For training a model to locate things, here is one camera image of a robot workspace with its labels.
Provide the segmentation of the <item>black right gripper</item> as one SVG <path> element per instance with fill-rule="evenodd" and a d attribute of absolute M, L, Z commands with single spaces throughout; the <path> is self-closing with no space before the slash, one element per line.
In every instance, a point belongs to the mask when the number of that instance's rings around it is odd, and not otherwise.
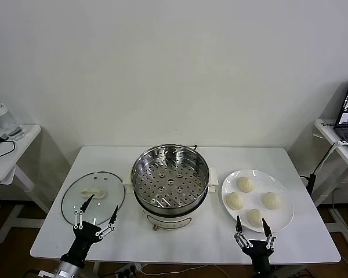
<path fill-rule="evenodd" d="M 242 252 L 250 257 L 253 266 L 253 275 L 251 278 L 275 278 L 275 274 L 270 266 L 269 257 L 273 254 L 273 245 L 276 237 L 272 234 L 271 228 L 266 220 L 262 218 L 264 235 L 266 241 L 249 241 L 242 229 L 240 216 L 237 216 L 234 238 L 236 243 L 242 249 Z"/>

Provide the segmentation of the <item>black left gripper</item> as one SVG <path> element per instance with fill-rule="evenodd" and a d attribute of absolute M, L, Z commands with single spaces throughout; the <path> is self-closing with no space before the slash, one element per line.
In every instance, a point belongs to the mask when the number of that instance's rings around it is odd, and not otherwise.
<path fill-rule="evenodd" d="M 92 194 L 79 210 L 74 211 L 74 228 L 73 232 L 75 239 L 69 249 L 69 251 L 62 255 L 60 260 L 68 262 L 79 268 L 85 267 L 85 260 L 90 250 L 91 245 L 100 242 L 105 236 L 115 230 L 115 221 L 117 219 L 118 205 L 107 224 L 106 227 L 100 228 L 89 222 L 83 221 L 83 214 L 88 208 L 90 202 L 94 198 L 95 194 Z"/>

